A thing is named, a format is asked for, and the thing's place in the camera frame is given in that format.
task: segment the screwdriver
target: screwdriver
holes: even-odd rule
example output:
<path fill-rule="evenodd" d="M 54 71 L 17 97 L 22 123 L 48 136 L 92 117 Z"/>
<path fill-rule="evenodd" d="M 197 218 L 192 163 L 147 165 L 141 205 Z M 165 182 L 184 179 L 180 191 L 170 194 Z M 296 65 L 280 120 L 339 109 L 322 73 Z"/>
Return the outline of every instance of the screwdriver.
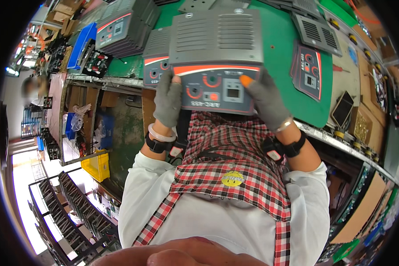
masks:
<path fill-rule="evenodd" d="M 345 70 L 340 66 L 336 66 L 335 64 L 333 64 L 333 71 L 339 71 L 339 72 L 344 71 L 344 72 L 350 73 L 350 71 Z"/>

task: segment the concrete floor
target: concrete floor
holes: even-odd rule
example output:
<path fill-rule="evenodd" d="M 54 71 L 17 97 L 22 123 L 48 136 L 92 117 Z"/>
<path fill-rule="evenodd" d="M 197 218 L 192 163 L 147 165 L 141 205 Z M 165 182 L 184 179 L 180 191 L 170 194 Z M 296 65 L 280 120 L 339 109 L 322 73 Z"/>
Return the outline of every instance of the concrete floor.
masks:
<path fill-rule="evenodd" d="M 106 113 L 114 117 L 112 152 L 109 153 L 111 177 L 103 185 L 112 194 L 122 195 L 127 170 L 133 166 L 134 157 L 144 144 L 142 109 L 124 103 L 127 95 L 120 94 L 116 107 L 107 108 Z"/>

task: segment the green work table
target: green work table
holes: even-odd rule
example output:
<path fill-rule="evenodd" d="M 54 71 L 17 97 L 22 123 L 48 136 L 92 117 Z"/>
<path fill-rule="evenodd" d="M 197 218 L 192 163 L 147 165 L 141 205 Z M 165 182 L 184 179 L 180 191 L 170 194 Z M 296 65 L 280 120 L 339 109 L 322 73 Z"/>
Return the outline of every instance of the green work table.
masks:
<path fill-rule="evenodd" d="M 173 16 L 180 14 L 177 9 L 182 3 L 183 0 L 161 6 L 162 13 L 155 28 L 171 26 Z M 264 65 L 280 89 L 285 105 L 297 119 L 322 128 L 327 123 L 330 111 L 333 78 L 332 56 L 321 51 L 322 94 L 319 103 L 294 88 L 292 78 L 288 74 L 291 67 L 293 42 L 294 39 L 299 39 L 290 14 L 257 0 L 252 0 L 249 8 L 260 10 Z M 112 77 L 133 77 L 135 75 L 138 78 L 143 78 L 141 55 L 124 57 L 122 61 L 114 59 L 106 75 Z"/>

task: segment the red cable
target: red cable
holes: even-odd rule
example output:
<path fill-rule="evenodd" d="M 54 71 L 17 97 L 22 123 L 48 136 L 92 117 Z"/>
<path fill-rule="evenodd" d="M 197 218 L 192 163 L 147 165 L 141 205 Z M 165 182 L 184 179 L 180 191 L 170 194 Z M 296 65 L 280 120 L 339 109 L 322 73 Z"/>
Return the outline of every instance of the red cable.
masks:
<path fill-rule="evenodd" d="M 353 6 L 353 9 L 356 11 L 356 13 L 365 21 L 372 23 L 372 24 L 381 24 L 378 20 L 369 20 L 367 19 L 364 15 L 362 15 L 359 10 L 356 8 L 355 4 L 353 3 L 352 0 L 349 0 L 350 4 Z"/>

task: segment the red power switch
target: red power switch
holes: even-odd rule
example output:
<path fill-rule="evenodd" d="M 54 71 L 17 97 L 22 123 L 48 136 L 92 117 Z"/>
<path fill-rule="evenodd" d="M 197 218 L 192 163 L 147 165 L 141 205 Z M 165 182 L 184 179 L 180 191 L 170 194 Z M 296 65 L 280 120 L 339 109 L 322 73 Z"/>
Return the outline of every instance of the red power switch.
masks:
<path fill-rule="evenodd" d="M 212 101 L 218 101 L 219 100 L 219 96 L 215 93 L 210 94 L 210 99 Z"/>

